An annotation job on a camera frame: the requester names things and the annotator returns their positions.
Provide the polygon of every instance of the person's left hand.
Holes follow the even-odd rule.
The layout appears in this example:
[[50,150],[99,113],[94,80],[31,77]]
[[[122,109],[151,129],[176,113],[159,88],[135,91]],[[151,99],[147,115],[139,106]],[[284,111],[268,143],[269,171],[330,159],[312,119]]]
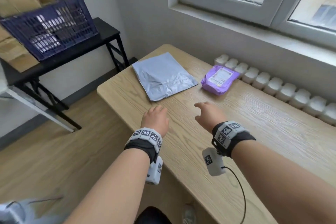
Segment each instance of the person's left hand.
[[142,117],[141,128],[155,129],[162,138],[168,132],[168,126],[167,108],[162,108],[161,105],[151,107]]

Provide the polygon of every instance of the window sill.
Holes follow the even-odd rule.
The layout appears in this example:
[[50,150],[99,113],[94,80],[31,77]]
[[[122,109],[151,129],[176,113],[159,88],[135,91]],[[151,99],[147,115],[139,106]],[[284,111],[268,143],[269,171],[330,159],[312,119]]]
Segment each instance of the window sill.
[[231,18],[198,10],[187,5],[176,4],[170,7],[170,9],[336,67],[335,51],[281,35],[271,30],[248,25]]

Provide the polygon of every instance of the black wrist strap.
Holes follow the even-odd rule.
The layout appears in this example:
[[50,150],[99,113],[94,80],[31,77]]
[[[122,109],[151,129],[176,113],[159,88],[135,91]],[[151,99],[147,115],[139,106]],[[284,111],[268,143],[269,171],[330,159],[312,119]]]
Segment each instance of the black wrist strap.
[[143,150],[145,153],[148,154],[150,163],[156,161],[157,154],[156,154],[155,148],[148,141],[145,141],[142,139],[132,140],[125,146],[124,150],[127,150],[127,149]]
[[217,151],[222,154],[223,156],[227,156],[229,158],[231,158],[231,153],[234,149],[234,147],[240,143],[241,141],[246,141],[246,140],[254,140],[256,141],[256,139],[248,132],[241,132],[241,133],[238,133],[235,137],[233,137],[231,139],[231,142],[230,142],[230,145],[227,149],[225,149],[222,145],[220,144],[216,144],[216,140],[215,140],[215,135],[217,133],[217,130],[220,128],[220,126],[222,126],[223,123],[225,122],[222,122],[222,123],[219,123],[217,124],[213,129],[212,129],[212,136],[213,136],[213,139],[211,141],[212,145],[215,146],[215,148],[217,149]]

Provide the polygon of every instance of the white radiator fin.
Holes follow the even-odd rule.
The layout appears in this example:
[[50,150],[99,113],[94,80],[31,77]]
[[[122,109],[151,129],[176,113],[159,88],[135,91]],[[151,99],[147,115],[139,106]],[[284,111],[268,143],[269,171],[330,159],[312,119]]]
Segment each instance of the white radiator fin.
[[238,64],[237,59],[230,59],[226,54],[215,59],[215,65],[225,66],[240,73],[239,79],[252,85],[254,88],[276,97],[330,125],[336,125],[336,103],[326,106],[326,99],[320,96],[311,98],[311,94],[305,89],[297,90],[291,83],[284,84],[280,78],[261,72],[255,67],[248,68],[245,63]]

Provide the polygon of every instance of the baseboard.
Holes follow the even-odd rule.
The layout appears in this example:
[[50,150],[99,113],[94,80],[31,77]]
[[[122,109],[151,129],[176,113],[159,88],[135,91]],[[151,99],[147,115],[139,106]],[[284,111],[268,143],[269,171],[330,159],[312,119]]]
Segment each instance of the baseboard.
[[[131,58],[129,60],[130,64],[133,64],[137,61],[136,58]],[[90,92],[97,89],[99,85],[101,85],[103,82],[107,81],[111,77],[115,76],[117,74],[117,69],[114,68],[111,71],[107,72],[106,74],[102,75],[101,77],[95,79],[94,81],[90,82],[86,86],[82,87],[78,91],[74,92],[70,96],[66,97],[65,99],[62,99],[62,101],[70,106],[76,101],[80,100],[81,98],[88,95]],[[55,116],[53,112],[50,110],[46,111],[52,116]],[[48,121],[49,119],[43,116],[42,114],[36,115],[34,118],[28,120],[24,124],[20,125],[19,127],[13,129],[11,132],[7,133],[6,135],[0,137],[0,150],[3,150],[5,147],[9,146],[13,142],[19,140],[21,137],[26,135],[27,133],[33,131],[34,129],[38,128],[40,125],[42,125],[44,122]]]

